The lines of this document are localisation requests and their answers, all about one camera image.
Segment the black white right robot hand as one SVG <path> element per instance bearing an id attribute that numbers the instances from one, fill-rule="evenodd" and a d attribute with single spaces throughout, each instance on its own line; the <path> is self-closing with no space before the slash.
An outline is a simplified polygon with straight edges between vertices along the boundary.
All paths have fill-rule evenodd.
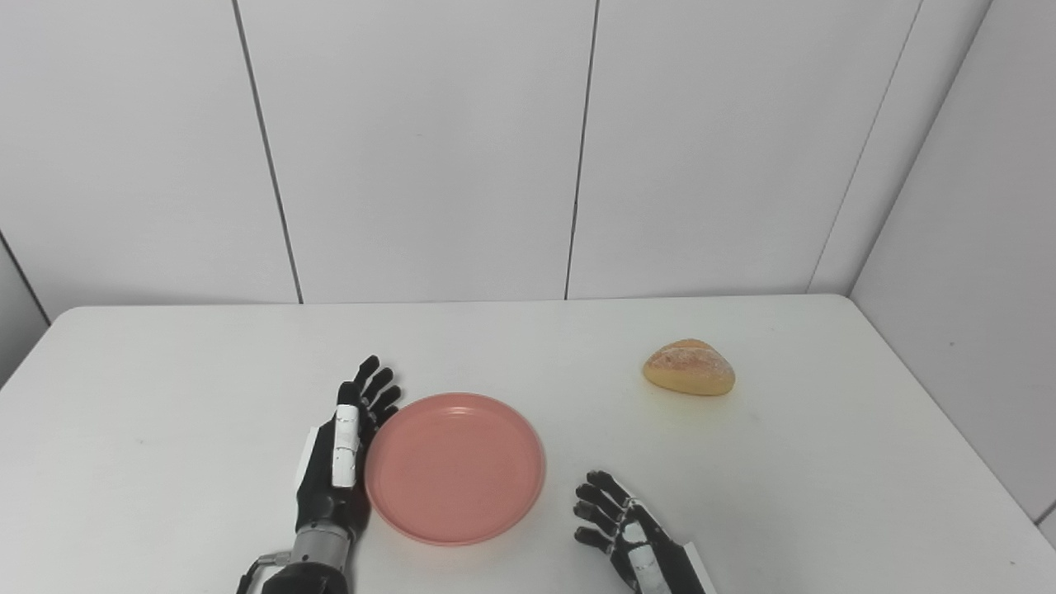
<path id="1" fill-rule="evenodd" d="M 691 542 L 679 544 L 644 500 L 607 471 L 595 469 L 576 488 L 573 514 L 586 522 L 578 544 L 600 550 L 634 593 L 714 593 Z"/>

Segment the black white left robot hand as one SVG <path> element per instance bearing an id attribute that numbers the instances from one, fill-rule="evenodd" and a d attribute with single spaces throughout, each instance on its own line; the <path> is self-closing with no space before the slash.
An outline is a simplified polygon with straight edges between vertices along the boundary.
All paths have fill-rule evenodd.
<path id="1" fill-rule="evenodd" d="M 314 430 L 295 502 L 295 530 L 323 523 L 358 541 L 370 518 L 366 454 L 380 428 L 398 411 L 401 389 L 377 355 L 359 364 L 356 376 L 338 388 L 336 408 Z"/>

